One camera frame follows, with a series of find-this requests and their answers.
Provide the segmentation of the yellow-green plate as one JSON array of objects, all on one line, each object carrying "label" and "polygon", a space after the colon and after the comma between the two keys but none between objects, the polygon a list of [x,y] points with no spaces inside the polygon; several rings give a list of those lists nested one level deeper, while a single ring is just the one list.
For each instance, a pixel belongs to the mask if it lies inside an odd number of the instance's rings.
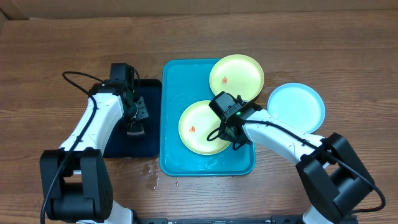
[{"label": "yellow-green plate", "polygon": [[189,150],[201,155],[213,155],[224,151],[229,141],[216,138],[208,141],[208,135],[220,126],[220,119],[209,107],[210,100],[190,105],[181,115],[178,123],[180,139]]},{"label": "yellow-green plate", "polygon": [[215,63],[210,72],[209,84],[214,95],[222,91],[244,101],[255,99],[264,86],[264,71],[253,58],[234,54]]}]

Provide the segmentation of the light blue plate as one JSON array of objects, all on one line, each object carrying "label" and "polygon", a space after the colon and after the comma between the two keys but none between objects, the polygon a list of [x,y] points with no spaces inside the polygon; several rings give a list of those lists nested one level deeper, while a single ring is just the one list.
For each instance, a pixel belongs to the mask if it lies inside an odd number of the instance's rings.
[{"label": "light blue plate", "polygon": [[326,115],[321,96],[301,83],[277,87],[268,99],[267,111],[275,119],[305,133],[314,133]]}]

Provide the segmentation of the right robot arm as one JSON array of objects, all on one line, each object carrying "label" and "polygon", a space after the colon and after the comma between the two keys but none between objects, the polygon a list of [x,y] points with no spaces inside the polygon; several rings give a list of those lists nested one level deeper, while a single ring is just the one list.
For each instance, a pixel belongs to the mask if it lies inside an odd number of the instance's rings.
[{"label": "right robot arm", "polygon": [[379,192],[350,143],[307,134],[273,118],[254,103],[210,103],[220,118],[218,137],[239,149],[262,144],[291,162],[302,181],[310,208],[301,223],[341,223],[360,210],[357,205],[372,191]]}]

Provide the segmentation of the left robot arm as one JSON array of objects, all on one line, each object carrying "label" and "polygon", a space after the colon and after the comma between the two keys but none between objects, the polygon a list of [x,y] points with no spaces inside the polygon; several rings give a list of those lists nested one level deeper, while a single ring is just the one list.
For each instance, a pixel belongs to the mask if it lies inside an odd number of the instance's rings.
[{"label": "left robot arm", "polygon": [[115,78],[87,91],[88,105],[75,130],[59,149],[40,157],[44,201],[40,221],[65,223],[134,223],[133,210],[113,198],[103,153],[115,126],[134,124],[142,99],[132,81]]}]

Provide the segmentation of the black water tray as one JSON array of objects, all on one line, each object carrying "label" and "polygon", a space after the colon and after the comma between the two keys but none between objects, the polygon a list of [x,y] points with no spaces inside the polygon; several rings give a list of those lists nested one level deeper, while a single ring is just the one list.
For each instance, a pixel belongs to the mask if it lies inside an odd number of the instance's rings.
[{"label": "black water tray", "polygon": [[105,158],[155,157],[160,151],[160,104],[162,83],[158,79],[143,79],[140,95],[149,117],[144,120],[144,134],[130,136],[123,120],[119,120],[104,150]]}]

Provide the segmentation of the teal plastic tray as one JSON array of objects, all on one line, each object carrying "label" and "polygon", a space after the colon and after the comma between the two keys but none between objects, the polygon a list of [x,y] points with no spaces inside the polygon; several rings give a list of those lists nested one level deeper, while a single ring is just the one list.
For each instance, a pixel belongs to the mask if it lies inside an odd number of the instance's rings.
[{"label": "teal plastic tray", "polygon": [[191,151],[180,138],[178,124],[183,112],[192,104],[214,94],[209,84],[210,72],[218,61],[210,59],[171,60],[163,69],[160,117],[160,159],[162,170],[171,176],[246,175],[256,163],[254,145],[233,150],[233,145],[213,155]]}]

